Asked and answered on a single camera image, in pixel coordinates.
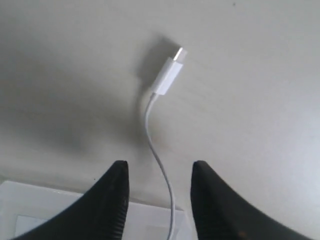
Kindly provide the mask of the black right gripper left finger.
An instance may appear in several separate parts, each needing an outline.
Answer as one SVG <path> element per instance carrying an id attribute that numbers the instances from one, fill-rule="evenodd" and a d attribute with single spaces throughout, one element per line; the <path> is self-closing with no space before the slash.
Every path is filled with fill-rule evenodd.
<path id="1" fill-rule="evenodd" d="M 77 201 L 19 240 L 121 240 L 129 207 L 129 167 L 115 161 Z"/>

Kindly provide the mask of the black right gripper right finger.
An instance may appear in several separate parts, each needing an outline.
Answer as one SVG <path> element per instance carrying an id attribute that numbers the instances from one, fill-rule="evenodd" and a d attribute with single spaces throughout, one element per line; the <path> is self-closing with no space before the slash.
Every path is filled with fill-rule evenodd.
<path id="1" fill-rule="evenodd" d="M 255 208 L 203 160 L 193 163 L 190 201 L 199 240 L 306 240 Z"/>

